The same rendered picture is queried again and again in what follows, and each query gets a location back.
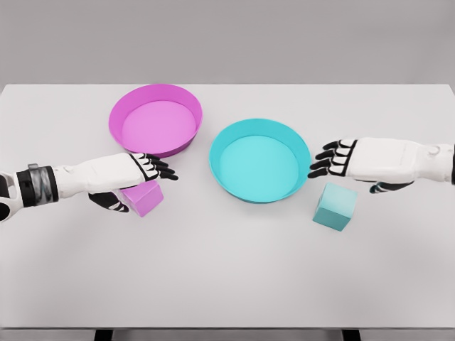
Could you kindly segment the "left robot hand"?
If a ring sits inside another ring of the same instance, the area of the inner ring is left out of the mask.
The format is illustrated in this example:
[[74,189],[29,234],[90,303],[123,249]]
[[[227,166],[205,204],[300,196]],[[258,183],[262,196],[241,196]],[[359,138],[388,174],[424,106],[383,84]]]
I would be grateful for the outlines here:
[[159,157],[149,153],[118,153],[85,161],[74,167],[79,189],[99,206],[116,212],[129,212],[114,193],[157,178],[178,180],[176,172]]

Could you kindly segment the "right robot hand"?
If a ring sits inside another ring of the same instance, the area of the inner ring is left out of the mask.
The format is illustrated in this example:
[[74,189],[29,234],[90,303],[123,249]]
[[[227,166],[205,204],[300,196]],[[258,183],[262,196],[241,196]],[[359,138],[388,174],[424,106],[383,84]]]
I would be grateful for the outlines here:
[[423,145],[384,138],[340,139],[323,146],[309,167],[308,178],[327,175],[372,183],[370,193],[397,191],[418,179]]

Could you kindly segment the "pink block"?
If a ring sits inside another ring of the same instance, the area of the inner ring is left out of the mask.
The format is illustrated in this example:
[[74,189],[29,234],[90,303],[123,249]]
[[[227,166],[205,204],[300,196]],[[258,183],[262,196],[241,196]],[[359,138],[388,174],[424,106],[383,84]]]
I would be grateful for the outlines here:
[[119,192],[126,204],[140,217],[150,213],[164,199],[161,187],[156,180],[121,189]]

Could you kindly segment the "cyan block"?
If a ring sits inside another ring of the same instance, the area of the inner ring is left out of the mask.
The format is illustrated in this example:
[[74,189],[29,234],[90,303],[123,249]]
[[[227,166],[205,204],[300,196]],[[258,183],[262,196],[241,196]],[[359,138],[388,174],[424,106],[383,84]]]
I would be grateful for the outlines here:
[[357,198],[356,191],[327,183],[318,200],[313,221],[342,232],[352,219]]

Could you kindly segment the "pink round plate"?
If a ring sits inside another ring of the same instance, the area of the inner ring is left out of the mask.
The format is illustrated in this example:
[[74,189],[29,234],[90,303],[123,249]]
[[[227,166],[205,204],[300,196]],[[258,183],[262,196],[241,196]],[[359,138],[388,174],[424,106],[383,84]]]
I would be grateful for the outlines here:
[[113,106],[108,127],[128,151],[173,156],[187,148],[203,121],[202,106],[191,92],[170,84],[136,88]]

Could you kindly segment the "cyan round plate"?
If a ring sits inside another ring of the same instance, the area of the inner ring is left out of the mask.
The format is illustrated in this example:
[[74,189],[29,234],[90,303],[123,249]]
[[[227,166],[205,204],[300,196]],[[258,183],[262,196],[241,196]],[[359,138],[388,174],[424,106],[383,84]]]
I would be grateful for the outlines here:
[[270,119],[226,126],[208,154],[213,177],[231,195],[251,203],[283,200],[307,180],[311,153],[292,128]]

